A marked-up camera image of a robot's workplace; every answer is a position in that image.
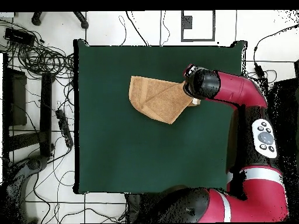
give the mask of black frame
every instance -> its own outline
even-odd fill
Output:
[[[8,55],[3,53],[3,82],[2,82],[2,122],[3,122],[3,150],[2,167],[3,179],[8,176],[9,152],[34,144],[40,144],[40,155],[50,158],[53,146],[52,136],[52,74],[45,73],[41,79],[41,105],[40,105],[40,130],[29,134],[9,136],[11,95],[7,94],[10,89],[10,78],[8,72]]]
[[[184,38],[184,29],[192,29],[192,16],[185,16],[184,11],[181,12],[181,31],[180,40],[181,42],[195,42],[195,41],[215,41],[215,24],[216,24],[216,10],[213,11],[213,36],[212,38]]]

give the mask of power adapter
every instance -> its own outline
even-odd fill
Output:
[[[264,73],[262,67],[260,65],[258,65],[256,62],[255,62],[255,73],[257,74],[257,76],[259,78],[263,78],[265,76],[265,73]]]

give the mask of black border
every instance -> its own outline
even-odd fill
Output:
[[[73,192],[75,194],[86,194],[86,192],[79,192],[79,183],[80,183],[80,159],[79,159],[79,47],[78,41],[85,43],[87,47],[110,47],[110,46],[119,46],[119,45],[89,45],[86,40],[77,39],[73,41],[74,46],[74,113],[75,113],[75,121],[74,121],[74,147],[75,147],[75,183],[73,186]],[[242,58],[241,58],[241,74],[243,75],[245,72],[245,52],[247,49],[247,41],[240,40],[234,41],[230,46],[220,46],[220,45],[194,45],[194,47],[223,47],[223,48],[234,48],[239,42],[243,42],[242,49]],[[190,47],[189,45],[165,45],[164,47]]]
[[[79,47],[78,40],[73,41],[74,46],[74,148],[75,148],[75,183],[73,186],[73,192],[79,193],[79,179],[80,179],[80,159],[79,159]]]
[[[9,102],[8,88],[8,54],[3,53],[3,77],[2,77],[2,181],[8,177],[9,167],[9,116],[10,116],[10,105],[6,104]]]

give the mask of black stand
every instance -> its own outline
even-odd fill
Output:
[[[35,25],[35,26],[41,25],[41,21],[40,21],[41,13],[42,12],[35,12],[33,14],[33,17],[31,19],[33,25]],[[89,24],[88,24],[87,20],[85,19],[85,17],[83,16],[83,14],[81,12],[73,12],[73,13],[78,18],[78,20],[81,22],[81,27],[83,29],[87,29]]]
[[[7,79],[5,70],[4,78],[3,87],[7,89],[10,81]],[[4,179],[0,186],[1,223],[28,223],[25,210],[27,183],[32,175],[46,168],[51,152],[54,149],[54,145],[51,144],[51,103],[52,75],[51,73],[45,73],[41,79],[40,131],[16,136],[7,136],[8,134],[5,134],[3,153],[6,160],[3,161]],[[4,109],[4,116],[8,116],[10,107],[6,104],[4,105]],[[5,122],[4,128],[7,127],[6,132],[8,132],[8,126],[8,122]],[[40,145],[40,155],[23,159],[14,164],[7,162],[9,151],[34,144]]]

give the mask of robot button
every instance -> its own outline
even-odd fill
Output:
[[[271,152],[274,152],[274,147],[269,146],[269,150],[270,150]]]
[[[265,144],[261,144],[261,145],[259,145],[259,147],[263,150],[263,151],[265,151],[266,149],[267,149],[267,146],[265,145]]]

